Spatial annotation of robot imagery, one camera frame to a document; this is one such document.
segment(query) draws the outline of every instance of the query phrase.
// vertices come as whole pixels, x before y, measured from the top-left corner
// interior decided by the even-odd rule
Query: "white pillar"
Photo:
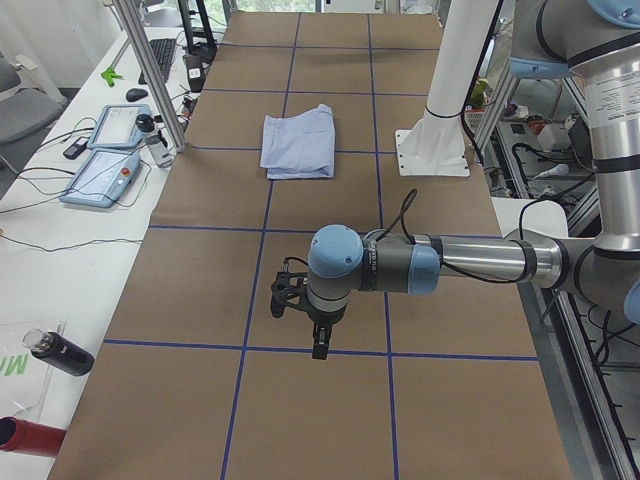
[[[499,0],[453,0],[427,97],[412,130],[396,131],[400,175],[469,176],[460,116]]]

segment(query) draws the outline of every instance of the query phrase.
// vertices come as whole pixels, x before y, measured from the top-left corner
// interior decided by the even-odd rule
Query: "brown paper surface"
[[[52,480],[570,478],[513,286],[354,292],[325,362],[306,315],[269,313],[285,255],[388,224],[411,188],[411,231],[499,234],[481,167],[401,177],[389,154],[441,38],[433,16],[234,14],[245,47],[214,62]],[[318,103],[335,178],[269,182],[264,116]]]

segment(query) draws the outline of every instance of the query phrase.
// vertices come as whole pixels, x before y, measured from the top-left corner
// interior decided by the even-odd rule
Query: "white desk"
[[[180,31],[181,29],[177,28],[151,28],[147,30],[147,34],[150,38],[175,38]],[[116,66],[116,72],[124,78],[116,80],[115,86],[109,88],[100,77],[100,73],[109,66],[124,40],[125,36],[122,34],[47,138],[72,130],[82,117],[98,118],[104,105],[127,103],[125,93],[128,89],[139,86],[137,81],[140,73],[140,67],[130,47]],[[188,87],[181,56],[182,50],[176,47],[167,83],[171,97],[184,91],[180,85]],[[178,107],[181,101],[182,97],[176,98],[174,105]],[[151,95],[138,103],[148,103],[152,112],[158,113]],[[92,126],[92,123],[87,121],[82,126]],[[65,159],[62,152],[71,143],[55,142],[43,148],[33,156],[27,166],[77,170],[88,153],[83,153],[73,161]],[[47,248],[73,245],[93,239],[141,240],[168,174],[167,171],[154,166],[153,159],[146,149],[141,151],[141,156],[153,167],[144,191],[132,207],[114,206],[104,211],[88,210],[53,200],[36,207],[1,213],[0,228],[8,237]],[[121,203],[131,203],[143,187],[148,167],[141,167],[140,175],[121,198]],[[53,180],[34,180],[41,189],[50,192],[64,189],[70,179],[69,176],[45,170],[31,171],[27,176],[56,177]],[[17,180],[0,201],[0,211],[36,203],[45,198],[27,182]],[[42,319],[65,320],[64,335],[96,354],[138,249],[138,244],[107,243],[45,253],[0,239],[0,323]],[[67,428],[87,377],[76,378],[53,369],[39,422]],[[0,417],[13,413],[0,412]],[[3,480],[44,479],[52,465],[53,459],[0,452],[0,477]]]

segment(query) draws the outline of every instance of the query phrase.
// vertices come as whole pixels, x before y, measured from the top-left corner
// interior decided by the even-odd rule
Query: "grid line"
[[[293,45],[291,47],[287,45],[248,45],[242,43],[221,43],[220,47],[240,47],[240,48],[287,48],[287,49],[318,49],[318,50],[394,50],[394,51],[408,51],[408,52],[437,52],[440,48],[418,48],[418,47],[320,47],[320,46],[302,46]]]
[[[143,340],[125,340],[108,338],[103,341],[108,345],[126,345],[132,347],[165,347],[165,348],[184,348],[184,349],[202,349],[202,350],[232,350],[247,352],[272,352],[272,353],[296,353],[311,355],[310,348],[296,347],[267,347],[260,345],[223,345],[209,343],[180,343],[180,342],[155,342]],[[465,353],[420,353],[420,352],[378,352],[373,350],[329,350],[330,355],[344,355],[352,357],[393,357],[393,358],[416,358],[416,359],[432,359],[432,360],[471,360],[471,361],[492,361],[492,362],[537,362],[538,357],[528,355],[474,355]]]
[[[254,232],[254,233],[304,233],[304,234],[315,234],[317,230],[295,230],[295,229],[285,229],[285,228],[250,228],[250,227],[220,227],[220,226],[207,226],[207,225],[159,225],[159,224],[150,224],[150,229],[167,229],[167,230],[212,230],[212,231],[222,231],[222,232]],[[366,235],[367,232],[358,232],[359,235]],[[444,237],[456,237],[456,238],[489,238],[489,239],[501,239],[503,237],[498,235],[460,235],[454,233],[440,233],[439,236]]]
[[[367,34],[369,37],[369,68],[371,71],[371,106],[373,109],[373,134],[376,149],[376,181],[378,187],[378,215],[380,228],[384,228],[383,201],[382,201],[382,180],[380,175],[380,147],[378,145],[378,118],[376,116],[376,82],[373,67],[373,42],[371,39],[371,15],[367,14]],[[389,316],[389,298],[384,293],[384,316],[385,330],[387,337],[387,374],[389,378],[389,417],[391,419],[391,449],[393,459],[393,478],[400,480],[400,467],[398,462],[398,435],[396,428],[396,395],[393,384],[393,356],[391,345],[391,321]]]
[[[369,96],[370,92],[329,92],[325,90],[258,90],[254,88],[217,88],[207,87],[202,89],[203,92],[224,92],[224,93],[294,93],[302,95],[360,95]],[[394,97],[427,97],[426,93],[400,93],[400,92],[378,92],[380,96]]]
[[[232,151],[232,152],[260,152],[261,148],[256,147],[202,147],[198,145],[191,145],[191,148],[194,150],[213,150],[213,151]],[[387,151],[379,151],[376,152],[374,150],[335,150],[335,153],[361,153],[367,155],[375,155],[376,153],[380,155],[395,155],[396,152],[387,152]]]
[[[287,81],[287,93],[285,93],[284,102],[282,105],[282,116],[287,110],[287,99],[289,97],[289,87],[291,85],[291,75],[293,73],[293,64],[295,62],[296,56],[296,44],[298,43],[298,34],[300,32],[300,20],[302,18],[302,14],[298,13],[298,21],[296,25],[296,34],[293,41],[293,51],[291,52],[291,65],[289,66],[289,79]],[[247,323],[244,331],[244,338],[242,341],[242,351],[240,354],[240,364],[238,366],[238,376],[236,378],[236,388],[233,396],[233,404],[231,407],[231,415],[229,416],[229,427],[227,429],[227,441],[225,443],[224,456],[222,460],[222,467],[220,469],[220,480],[225,480],[227,474],[227,468],[229,466],[229,455],[231,452],[231,443],[233,441],[233,429],[235,426],[235,418],[238,411],[238,402],[240,399],[240,389],[242,387],[242,375],[244,372],[244,362],[247,357],[247,346],[249,344],[249,334],[251,332],[251,320],[253,317],[253,308],[255,306],[256,301],[256,293],[258,290],[258,280],[260,278],[260,265],[262,263],[262,253],[264,251],[264,241],[267,236],[267,225],[269,223],[269,211],[271,209],[271,199],[273,197],[273,189],[275,186],[275,182],[273,180],[269,181],[269,195],[267,197],[267,205],[265,207],[264,212],[264,220],[262,223],[262,232],[260,235],[260,247],[258,249],[258,257],[256,259],[256,269],[253,276],[253,285],[251,287],[251,299],[249,300],[249,311],[247,312]]]

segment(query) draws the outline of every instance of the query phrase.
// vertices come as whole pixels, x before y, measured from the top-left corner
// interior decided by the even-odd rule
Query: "gray chair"
[[[0,93],[20,85],[13,66],[0,58]],[[43,129],[62,114],[62,106],[44,93],[25,88],[0,100],[0,147]]]

